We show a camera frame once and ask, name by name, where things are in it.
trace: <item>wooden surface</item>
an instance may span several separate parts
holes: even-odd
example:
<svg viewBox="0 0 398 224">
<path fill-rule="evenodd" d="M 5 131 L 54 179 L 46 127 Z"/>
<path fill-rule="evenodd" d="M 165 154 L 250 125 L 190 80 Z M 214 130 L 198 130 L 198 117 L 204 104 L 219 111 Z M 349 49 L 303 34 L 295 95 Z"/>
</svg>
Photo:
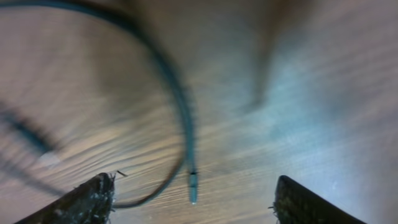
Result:
<svg viewBox="0 0 398 224">
<path fill-rule="evenodd" d="M 150 32 L 179 65 L 198 124 L 198 204 L 187 173 L 112 223 L 275 223 L 289 175 L 367 223 L 397 223 L 395 0 L 146 0 Z M 117 200 L 155 189 L 182 151 L 170 95 L 117 28 L 40 7 L 0 11 L 0 96 L 58 141 L 48 170 L 0 135 L 0 220 L 12 223 L 100 172 Z"/>
</svg>

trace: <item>cable end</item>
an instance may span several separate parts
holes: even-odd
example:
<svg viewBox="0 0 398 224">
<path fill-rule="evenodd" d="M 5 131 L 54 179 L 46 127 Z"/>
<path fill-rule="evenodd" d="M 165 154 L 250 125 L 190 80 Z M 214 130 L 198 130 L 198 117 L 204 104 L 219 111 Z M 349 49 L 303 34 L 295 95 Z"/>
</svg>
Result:
<svg viewBox="0 0 398 224">
<path fill-rule="evenodd" d="M 198 176 L 197 173 L 191 173 L 189 177 L 189 199 L 192 205 L 197 204 L 198 200 Z"/>
</svg>

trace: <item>wood grain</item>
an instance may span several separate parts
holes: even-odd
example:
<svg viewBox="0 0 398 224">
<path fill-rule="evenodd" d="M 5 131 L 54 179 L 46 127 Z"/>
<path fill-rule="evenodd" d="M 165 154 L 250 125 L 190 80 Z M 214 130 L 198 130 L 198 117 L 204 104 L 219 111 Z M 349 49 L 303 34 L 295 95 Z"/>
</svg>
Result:
<svg viewBox="0 0 398 224">
<path fill-rule="evenodd" d="M 394 0 L 140 5 L 192 93 L 199 201 L 189 204 L 181 172 L 112 223 L 275 223 L 267 207 L 282 174 L 367 223 L 398 222 Z M 28 176 L 71 190 L 120 170 L 129 177 L 116 182 L 119 201 L 163 181 L 182 151 L 181 130 L 146 49 L 58 9 L 1 10 L 0 30 L 1 100 L 59 139 L 62 160 L 48 170 L 2 128 L 2 223 L 58 197 Z"/>
</svg>

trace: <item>wire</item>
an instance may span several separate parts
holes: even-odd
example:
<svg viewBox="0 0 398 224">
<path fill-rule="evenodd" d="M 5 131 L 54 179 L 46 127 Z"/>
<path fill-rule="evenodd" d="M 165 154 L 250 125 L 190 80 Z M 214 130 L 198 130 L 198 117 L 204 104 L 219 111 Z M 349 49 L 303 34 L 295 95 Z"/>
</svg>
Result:
<svg viewBox="0 0 398 224">
<path fill-rule="evenodd" d="M 170 175 L 166 180 L 158 186 L 150 195 L 133 202 L 127 203 L 116 203 L 113 205 L 114 208 L 132 208 L 143 205 L 161 194 L 173 181 L 175 176 L 181 170 L 185 161 L 187 162 L 189 172 L 189 195 L 192 204 L 197 202 L 197 188 L 198 179 L 195 168 L 195 133 L 194 124 L 192 120 L 192 114 L 190 107 L 187 103 L 187 97 L 183 92 L 183 88 L 176 76 L 176 71 L 171 66 L 170 62 L 166 59 L 165 54 L 159 49 L 159 47 L 145 34 L 143 29 L 139 27 L 139 24 L 131 17 L 126 16 L 119 11 L 109 9 L 99 4 L 84 2 L 84 1 L 62 1 L 62 0 L 33 0 L 33 1 L 20 1 L 20 2 L 7 2 L 1 3 L 0 8 L 7 7 L 19 7 L 19 6 L 45 6 L 54 7 L 59 9 L 66 9 L 76 12 L 81 12 L 93 17 L 97 17 L 111 24 L 118 26 L 126 32 L 135 36 L 142 42 L 151 52 L 154 61 L 157 63 L 160 72 L 160 76 L 165 81 L 172 93 L 175 104 L 177 106 L 178 115 L 181 119 L 181 125 L 185 136 L 185 153 L 182 158 L 177 162 L 177 165 L 171 171 Z"/>
</svg>

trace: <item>wooden floor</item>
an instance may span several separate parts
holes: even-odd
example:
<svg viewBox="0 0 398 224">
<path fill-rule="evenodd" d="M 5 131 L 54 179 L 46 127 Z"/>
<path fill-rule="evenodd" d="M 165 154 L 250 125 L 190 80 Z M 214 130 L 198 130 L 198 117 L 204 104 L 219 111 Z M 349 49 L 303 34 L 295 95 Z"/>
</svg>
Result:
<svg viewBox="0 0 398 224">
<path fill-rule="evenodd" d="M 113 224 L 273 224 L 267 208 L 282 174 L 367 223 L 398 223 L 397 1 L 141 6 L 192 94 L 198 204 L 183 170 L 152 202 L 113 213 Z M 129 175 L 117 179 L 120 202 L 163 181 L 183 150 L 181 130 L 139 43 L 41 7 L 0 10 L 0 30 L 0 100 L 43 127 L 62 160 L 48 170 L 1 126 L 1 223 L 99 172 Z"/>
</svg>

